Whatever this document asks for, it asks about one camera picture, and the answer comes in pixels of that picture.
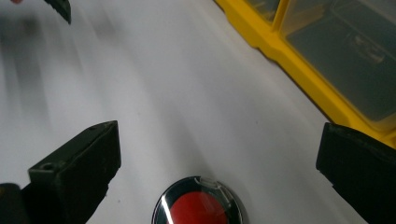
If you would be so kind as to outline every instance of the white surface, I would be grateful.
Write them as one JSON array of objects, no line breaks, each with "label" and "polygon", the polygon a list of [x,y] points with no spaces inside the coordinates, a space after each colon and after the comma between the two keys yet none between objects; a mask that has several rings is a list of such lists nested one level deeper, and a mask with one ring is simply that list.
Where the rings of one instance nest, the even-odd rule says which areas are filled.
[{"label": "white surface", "polygon": [[214,177],[247,223],[362,223],[315,168],[326,119],[212,1],[0,2],[0,182],[117,119],[122,167],[90,223],[150,223],[175,181]]}]

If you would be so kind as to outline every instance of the clear plastic container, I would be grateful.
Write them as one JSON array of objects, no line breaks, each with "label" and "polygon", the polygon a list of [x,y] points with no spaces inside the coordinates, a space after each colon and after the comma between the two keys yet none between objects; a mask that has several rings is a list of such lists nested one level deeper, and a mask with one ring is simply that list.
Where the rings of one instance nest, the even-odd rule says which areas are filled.
[{"label": "clear plastic container", "polygon": [[396,1],[290,1],[280,33],[372,127],[396,127]]},{"label": "clear plastic container", "polygon": [[267,21],[274,20],[279,0],[246,0]]}]

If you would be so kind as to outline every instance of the yellow plastic frame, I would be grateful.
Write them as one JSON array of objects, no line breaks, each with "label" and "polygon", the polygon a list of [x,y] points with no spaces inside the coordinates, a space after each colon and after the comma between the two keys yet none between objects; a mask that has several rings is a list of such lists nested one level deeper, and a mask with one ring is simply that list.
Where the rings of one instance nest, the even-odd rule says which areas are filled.
[{"label": "yellow plastic frame", "polygon": [[390,147],[396,148],[396,130],[381,132],[371,127],[338,94],[320,73],[294,51],[280,34],[280,26],[291,0],[280,0],[274,21],[265,21],[244,0],[215,0],[224,10],[230,24],[246,39],[276,61],[300,88],[335,123],[366,133]]}]

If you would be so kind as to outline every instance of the transparent plastic lid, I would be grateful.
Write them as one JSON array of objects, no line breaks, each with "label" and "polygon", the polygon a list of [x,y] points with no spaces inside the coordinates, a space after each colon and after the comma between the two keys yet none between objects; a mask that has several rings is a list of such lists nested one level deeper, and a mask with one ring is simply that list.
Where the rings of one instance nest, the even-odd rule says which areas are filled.
[{"label": "transparent plastic lid", "polygon": [[341,119],[363,119],[375,132],[394,130],[396,0],[290,1],[281,33],[347,103]]},{"label": "transparent plastic lid", "polygon": [[279,0],[247,0],[267,21],[273,21],[279,6]]},{"label": "transparent plastic lid", "polygon": [[161,196],[152,224],[242,224],[239,206],[220,182],[200,176],[177,181]]}]

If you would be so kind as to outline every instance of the red button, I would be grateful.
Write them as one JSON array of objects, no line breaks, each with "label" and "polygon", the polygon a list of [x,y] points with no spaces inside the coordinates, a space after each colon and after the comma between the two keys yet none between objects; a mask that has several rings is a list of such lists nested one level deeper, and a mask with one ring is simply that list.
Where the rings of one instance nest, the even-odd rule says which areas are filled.
[{"label": "red button", "polygon": [[181,196],[170,212],[174,224],[227,224],[221,204],[204,192],[191,192]]}]

